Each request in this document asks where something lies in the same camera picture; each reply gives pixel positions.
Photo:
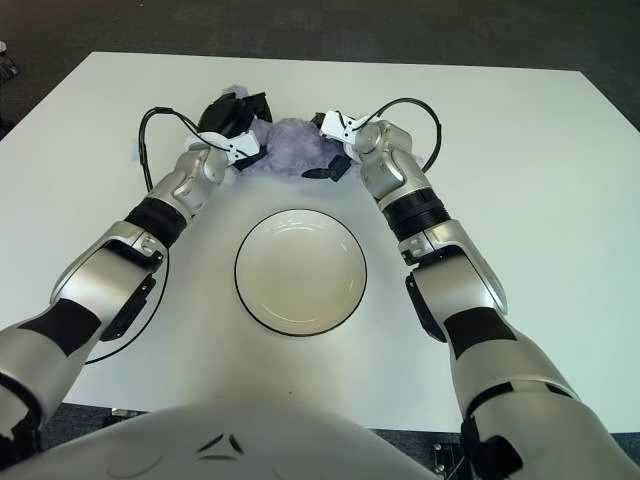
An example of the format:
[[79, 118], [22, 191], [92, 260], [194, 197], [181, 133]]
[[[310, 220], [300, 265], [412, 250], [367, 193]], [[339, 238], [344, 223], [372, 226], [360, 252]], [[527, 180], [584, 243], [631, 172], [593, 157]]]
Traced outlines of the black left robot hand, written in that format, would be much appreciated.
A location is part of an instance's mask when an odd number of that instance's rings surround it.
[[242, 171], [266, 156], [272, 126], [264, 92], [240, 96], [237, 91], [228, 91], [206, 107], [196, 134], [185, 145], [211, 146], [226, 156], [229, 166]]

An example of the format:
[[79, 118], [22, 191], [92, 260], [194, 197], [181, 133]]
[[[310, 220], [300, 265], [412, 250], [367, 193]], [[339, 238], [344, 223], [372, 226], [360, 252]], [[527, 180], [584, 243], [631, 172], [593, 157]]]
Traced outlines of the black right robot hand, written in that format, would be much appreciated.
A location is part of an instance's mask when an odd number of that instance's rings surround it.
[[301, 176], [306, 179], [330, 179], [338, 182], [352, 165], [360, 162], [356, 152], [356, 137], [367, 120], [366, 116], [352, 118], [338, 110], [317, 113], [312, 122], [318, 127], [319, 135], [329, 142], [339, 144], [340, 152], [332, 154], [326, 166], [308, 169]]

